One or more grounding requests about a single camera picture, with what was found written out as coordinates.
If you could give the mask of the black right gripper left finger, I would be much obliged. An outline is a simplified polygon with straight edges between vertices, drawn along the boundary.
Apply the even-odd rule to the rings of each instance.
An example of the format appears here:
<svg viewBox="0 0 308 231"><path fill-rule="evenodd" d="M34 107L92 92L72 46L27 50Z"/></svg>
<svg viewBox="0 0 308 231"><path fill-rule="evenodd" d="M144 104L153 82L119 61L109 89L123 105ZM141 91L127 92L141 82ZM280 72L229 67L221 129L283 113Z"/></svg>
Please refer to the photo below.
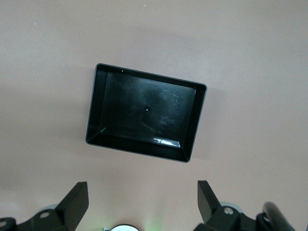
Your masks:
<svg viewBox="0 0 308 231"><path fill-rule="evenodd" d="M89 207L88 185L78 182L54 209L45 209L18 224L18 231L74 231Z"/></svg>

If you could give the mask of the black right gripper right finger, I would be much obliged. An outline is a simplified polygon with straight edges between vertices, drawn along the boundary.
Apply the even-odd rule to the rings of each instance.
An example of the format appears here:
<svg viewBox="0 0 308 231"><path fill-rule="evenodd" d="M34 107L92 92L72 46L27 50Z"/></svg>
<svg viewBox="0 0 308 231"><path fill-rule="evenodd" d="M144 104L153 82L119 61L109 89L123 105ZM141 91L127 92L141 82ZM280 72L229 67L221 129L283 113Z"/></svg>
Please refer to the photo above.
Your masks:
<svg viewBox="0 0 308 231"><path fill-rule="evenodd" d="M233 206L222 206L208 181L197 183L197 202L203 220L195 231L256 231L254 219L239 212Z"/></svg>

